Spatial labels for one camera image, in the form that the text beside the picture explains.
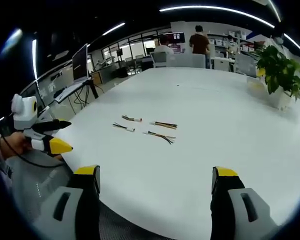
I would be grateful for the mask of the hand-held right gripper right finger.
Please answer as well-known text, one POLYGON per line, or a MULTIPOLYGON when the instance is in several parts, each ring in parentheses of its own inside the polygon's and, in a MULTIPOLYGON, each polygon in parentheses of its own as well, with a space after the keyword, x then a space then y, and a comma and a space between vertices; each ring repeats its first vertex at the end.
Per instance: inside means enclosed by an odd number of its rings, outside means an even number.
POLYGON ((213 167, 211 196, 212 240, 270 240, 278 231, 270 206, 234 170, 213 167))

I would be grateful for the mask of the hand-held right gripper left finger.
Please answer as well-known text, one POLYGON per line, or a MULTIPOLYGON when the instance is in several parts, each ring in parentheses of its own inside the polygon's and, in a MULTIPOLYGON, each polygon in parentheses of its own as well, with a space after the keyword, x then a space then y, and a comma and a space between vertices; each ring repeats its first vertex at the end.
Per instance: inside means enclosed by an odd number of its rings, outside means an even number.
POLYGON ((41 205, 33 228, 41 240, 99 240, 100 166, 78 168, 41 205))

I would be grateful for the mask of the person's left hand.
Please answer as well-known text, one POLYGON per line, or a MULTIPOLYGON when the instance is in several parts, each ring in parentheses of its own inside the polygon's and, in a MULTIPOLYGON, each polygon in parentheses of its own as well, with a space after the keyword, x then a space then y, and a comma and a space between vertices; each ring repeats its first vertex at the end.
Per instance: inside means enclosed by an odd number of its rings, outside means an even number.
POLYGON ((33 150, 30 142, 27 141, 22 132, 14 132, 7 137, 9 145, 12 147, 11 156, 22 155, 28 151, 33 150))

